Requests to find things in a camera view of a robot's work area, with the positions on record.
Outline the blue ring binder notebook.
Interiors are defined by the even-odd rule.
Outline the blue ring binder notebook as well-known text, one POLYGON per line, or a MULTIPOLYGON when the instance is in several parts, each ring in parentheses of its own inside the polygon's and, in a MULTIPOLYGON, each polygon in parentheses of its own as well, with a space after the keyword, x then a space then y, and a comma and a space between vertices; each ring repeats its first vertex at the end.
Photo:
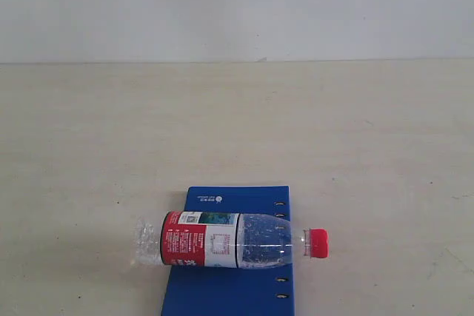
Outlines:
MULTIPOLYGON (((262 213, 290 219, 288 186, 192 186, 187 211, 262 213)), ((162 315, 294 315, 293 268, 174 266, 162 315)))

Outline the clear plastic water bottle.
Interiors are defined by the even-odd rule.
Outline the clear plastic water bottle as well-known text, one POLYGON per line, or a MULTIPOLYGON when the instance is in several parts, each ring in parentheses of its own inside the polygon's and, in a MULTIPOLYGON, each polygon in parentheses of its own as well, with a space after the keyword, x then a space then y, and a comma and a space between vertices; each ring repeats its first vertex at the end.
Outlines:
POLYGON ((237 212, 168 212, 162 221, 140 221, 136 261, 152 266, 273 269, 295 256, 325 259, 324 229, 291 227, 274 216, 237 212))

